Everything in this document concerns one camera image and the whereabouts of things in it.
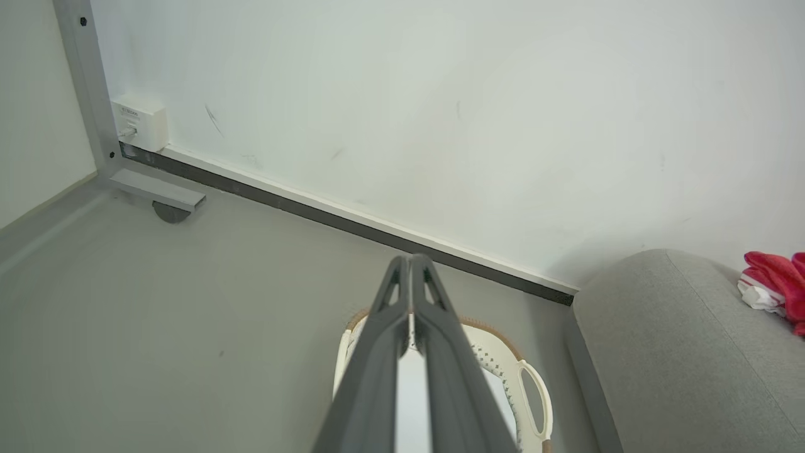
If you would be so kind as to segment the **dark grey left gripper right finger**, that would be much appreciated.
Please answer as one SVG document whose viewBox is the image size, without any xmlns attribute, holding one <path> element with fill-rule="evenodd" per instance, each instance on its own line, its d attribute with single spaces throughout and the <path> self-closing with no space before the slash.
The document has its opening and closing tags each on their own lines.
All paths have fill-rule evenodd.
<svg viewBox="0 0 805 453">
<path fill-rule="evenodd" d="M 411 258 L 415 335 L 425 356 L 432 453 L 518 453 L 434 262 Z"/>
</svg>

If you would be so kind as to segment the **red garment with white lining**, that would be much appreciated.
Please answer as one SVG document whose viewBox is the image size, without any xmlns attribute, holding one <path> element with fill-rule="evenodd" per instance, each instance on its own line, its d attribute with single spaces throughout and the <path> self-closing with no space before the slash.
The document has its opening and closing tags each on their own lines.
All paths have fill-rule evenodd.
<svg viewBox="0 0 805 453">
<path fill-rule="evenodd" d="M 753 250 L 744 259 L 747 268 L 737 281 L 742 301 L 781 316 L 794 335 L 805 338 L 805 252 L 788 258 Z"/>
</svg>

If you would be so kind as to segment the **dark round frame foot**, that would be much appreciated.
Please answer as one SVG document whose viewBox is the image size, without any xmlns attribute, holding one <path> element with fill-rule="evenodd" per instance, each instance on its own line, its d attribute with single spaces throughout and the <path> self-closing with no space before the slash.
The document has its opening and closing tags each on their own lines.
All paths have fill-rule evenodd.
<svg viewBox="0 0 805 453">
<path fill-rule="evenodd" d="M 172 225 L 183 223 L 183 221 L 192 214 L 190 211 L 175 208 L 175 206 L 159 203 L 158 201 L 152 201 L 152 208 L 153 212 L 155 212 L 164 223 Z"/>
</svg>

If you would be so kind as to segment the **white wall outlet box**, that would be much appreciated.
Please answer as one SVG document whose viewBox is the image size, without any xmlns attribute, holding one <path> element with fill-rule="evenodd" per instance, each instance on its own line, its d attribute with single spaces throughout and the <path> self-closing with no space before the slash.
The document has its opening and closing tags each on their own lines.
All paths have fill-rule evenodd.
<svg viewBox="0 0 805 453">
<path fill-rule="evenodd" d="M 169 121 L 162 103 L 147 96 L 125 94 L 110 104 L 121 142 L 155 153 L 169 145 Z"/>
</svg>

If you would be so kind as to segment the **grey metal table foot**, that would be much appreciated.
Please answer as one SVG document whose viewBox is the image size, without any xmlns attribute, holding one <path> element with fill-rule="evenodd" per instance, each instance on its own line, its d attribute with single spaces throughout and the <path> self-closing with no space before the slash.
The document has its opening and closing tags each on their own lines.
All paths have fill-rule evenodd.
<svg viewBox="0 0 805 453">
<path fill-rule="evenodd" d="M 91 0 L 52 2 L 100 182 L 172 210 L 196 211 L 204 193 L 144 174 L 121 151 Z"/>
</svg>

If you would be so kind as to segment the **grey fabric sofa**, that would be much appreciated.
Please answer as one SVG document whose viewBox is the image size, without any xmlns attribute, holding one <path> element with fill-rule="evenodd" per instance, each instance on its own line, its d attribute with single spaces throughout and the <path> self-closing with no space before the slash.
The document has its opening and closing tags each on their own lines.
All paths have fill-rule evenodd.
<svg viewBox="0 0 805 453">
<path fill-rule="evenodd" d="M 738 279 L 655 249 L 576 293 L 566 344 L 601 453 L 805 453 L 805 338 Z"/>
</svg>

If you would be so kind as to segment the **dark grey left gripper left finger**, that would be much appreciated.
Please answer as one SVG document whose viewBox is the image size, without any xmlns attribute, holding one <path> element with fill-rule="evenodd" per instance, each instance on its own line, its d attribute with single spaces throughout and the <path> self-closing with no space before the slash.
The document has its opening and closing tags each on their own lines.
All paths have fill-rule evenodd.
<svg viewBox="0 0 805 453">
<path fill-rule="evenodd" d="M 394 453 L 397 365 L 409 342 L 409 263 L 391 260 L 313 453 Z"/>
</svg>

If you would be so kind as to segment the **white and black baseboard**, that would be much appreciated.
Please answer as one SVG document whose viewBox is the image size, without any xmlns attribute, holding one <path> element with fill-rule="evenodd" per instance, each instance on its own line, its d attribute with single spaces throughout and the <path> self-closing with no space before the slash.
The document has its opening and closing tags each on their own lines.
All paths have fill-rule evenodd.
<svg viewBox="0 0 805 453">
<path fill-rule="evenodd" d="M 461 249 L 461 247 L 416 234 L 402 227 L 385 223 L 380 219 L 328 203 L 326 200 L 259 181 L 216 164 L 201 162 L 177 150 L 170 149 L 155 153 L 124 143 L 121 143 L 119 148 L 121 155 L 132 162 L 204 184 L 204 186 L 225 193 L 233 193 L 256 203 L 265 204 L 271 208 L 392 247 L 392 249 L 410 254 L 426 254 L 437 263 L 564 306 L 571 306 L 574 295 L 578 291 L 569 284 L 516 269 L 513 265 L 483 256 L 472 250 Z"/>
</svg>

